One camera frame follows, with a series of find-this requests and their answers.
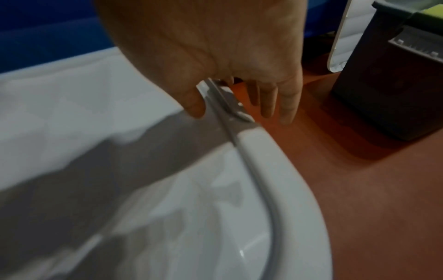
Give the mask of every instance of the finger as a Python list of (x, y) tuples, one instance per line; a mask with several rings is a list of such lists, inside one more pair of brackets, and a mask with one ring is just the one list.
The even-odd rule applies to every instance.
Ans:
[(232, 86), (234, 84), (234, 77), (229, 76), (223, 79), (225, 83), (227, 83), (228, 86)]
[(249, 101), (252, 105), (258, 105), (258, 86), (256, 81), (248, 80), (246, 83), (246, 90), (248, 92)]
[(185, 92), (171, 94), (171, 96), (190, 114), (191, 117), (201, 118), (206, 111), (206, 104), (197, 88)]
[(300, 103), (301, 91), (303, 89), (301, 69), (291, 79), (278, 83), (277, 87), (280, 95), (280, 122), (288, 125), (294, 120)]
[(277, 100), (277, 85), (275, 83), (262, 83), (257, 81), (260, 92), (260, 113), (265, 118), (274, 114), (275, 102)]

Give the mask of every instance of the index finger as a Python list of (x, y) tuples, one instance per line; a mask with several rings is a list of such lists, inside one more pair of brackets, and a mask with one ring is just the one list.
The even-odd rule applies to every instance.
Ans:
[(303, 89), (303, 74), (301, 68), (297, 73), (284, 82), (277, 83), (280, 95), (280, 122), (284, 125), (292, 123), (300, 103)]

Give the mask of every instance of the red floor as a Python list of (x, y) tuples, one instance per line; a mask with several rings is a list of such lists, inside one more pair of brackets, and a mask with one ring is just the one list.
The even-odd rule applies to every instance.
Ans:
[(296, 120), (263, 119), (306, 180), (328, 227), (337, 280), (443, 279), (443, 131), (394, 140), (330, 95), (325, 56), (304, 64)]

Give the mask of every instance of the human hand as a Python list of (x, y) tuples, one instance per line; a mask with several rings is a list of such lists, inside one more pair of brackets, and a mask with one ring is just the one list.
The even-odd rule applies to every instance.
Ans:
[(300, 101), (306, 0), (95, 0), (115, 44), (149, 80), (193, 117), (204, 115), (196, 85), (208, 78), (246, 83), (264, 117), (280, 95), (280, 121)]

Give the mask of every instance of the white surface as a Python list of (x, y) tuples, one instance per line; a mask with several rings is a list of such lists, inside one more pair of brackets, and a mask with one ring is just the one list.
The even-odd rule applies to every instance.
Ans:
[(328, 69), (340, 72), (375, 14), (373, 0), (348, 0), (328, 58)]
[(270, 136), (216, 104), (189, 118), (118, 50), (2, 75), (0, 104), (0, 278), (255, 280), (269, 261), (331, 279), (320, 210)]

